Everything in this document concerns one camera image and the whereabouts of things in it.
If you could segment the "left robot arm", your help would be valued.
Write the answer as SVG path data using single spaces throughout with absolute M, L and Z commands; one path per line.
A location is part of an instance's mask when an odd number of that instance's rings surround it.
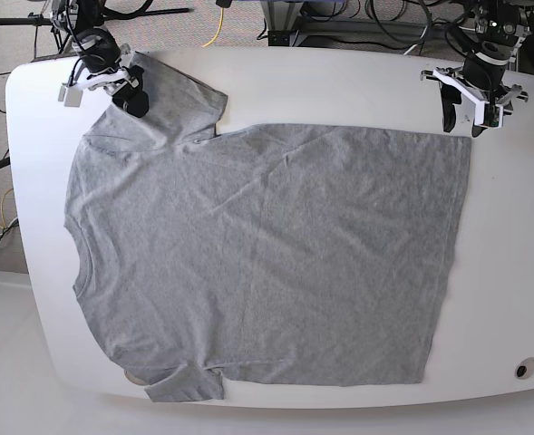
M 513 101 L 529 99 L 522 86 L 503 83 L 529 34 L 524 8 L 506 1 L 471 1 L 447 25 L 444 38 L 457 43 L 463 65 L 422 71 L 424 80 L 439 83 L 444 132 L 454 129 L 456 107 L 464 100 L 474 106 L 471 136 L 476 138 L 501 128 L 513 113 Z

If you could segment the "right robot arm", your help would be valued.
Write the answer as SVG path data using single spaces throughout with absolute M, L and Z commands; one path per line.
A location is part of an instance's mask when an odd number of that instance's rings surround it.
M 67 80 L 61 85 L 58 101 L 66 107 L 78 108 L 84 91 L 103 88 L 115 106 L 142 118 L 150 108 L 149 96 L 143 89 L 144 70 L 122 63 L 131 49 L 127 44 L 119 45 L 107 30 L 108 15 L 103 1 L 52 2 L 53 27 L 70 36 L 77 55 Z

